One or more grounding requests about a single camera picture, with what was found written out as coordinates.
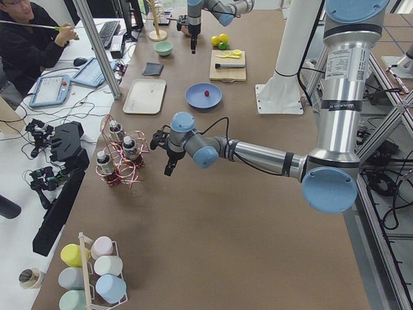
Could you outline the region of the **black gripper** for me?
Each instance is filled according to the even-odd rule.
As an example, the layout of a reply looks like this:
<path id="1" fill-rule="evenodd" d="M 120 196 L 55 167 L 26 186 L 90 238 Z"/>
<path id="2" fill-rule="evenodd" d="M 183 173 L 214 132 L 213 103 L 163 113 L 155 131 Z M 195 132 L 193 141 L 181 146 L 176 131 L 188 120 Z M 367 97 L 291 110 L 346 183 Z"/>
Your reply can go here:
<path id="1" fill-rule="evenodd" d="M 201 17 L 191 17 L 188 15 L 186 20 L 188 22 L 188 31 L 191 37 L 191 53 L 195 54 L 197 46 L 197 37 L 201 33 Z"/>
<path id="2" fill-rule="evenodd" d="M 165 166 L 164 174 L 167 176 L 171 176 L 178 161 L 182 160 L 185 157 L 186 151 L 185 150 L 174 150 L 170 147 L 166 148 L 166 154 L 168 156 L 168 161 Z"/>

